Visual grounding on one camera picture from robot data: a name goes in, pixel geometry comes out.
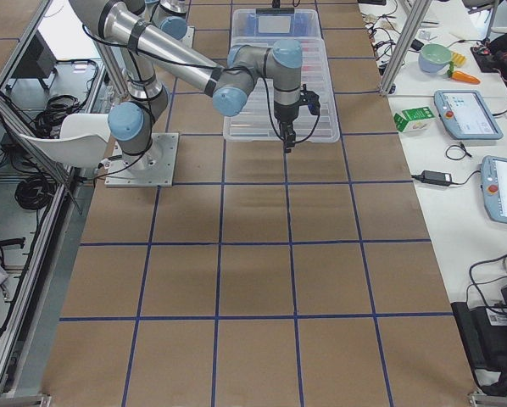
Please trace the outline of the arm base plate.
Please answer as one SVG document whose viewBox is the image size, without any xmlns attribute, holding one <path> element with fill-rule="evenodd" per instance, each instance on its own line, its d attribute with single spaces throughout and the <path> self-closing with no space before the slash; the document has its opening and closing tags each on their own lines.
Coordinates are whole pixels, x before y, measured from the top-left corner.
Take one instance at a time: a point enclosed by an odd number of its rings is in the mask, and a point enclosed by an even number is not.
<svg viewBox="0 0 507 407">
<path fill-rule="evenodd" d="M 126 168 L 136 158 L 123 155 L 118 142 L 114 142 L 112 160 L 106 169 L 111 172 L 105 177 L 106 187 L 171 187 L 174 180 L 178 133 L 153 133 L 152 146 L 133 166 Z"/>
</svg>

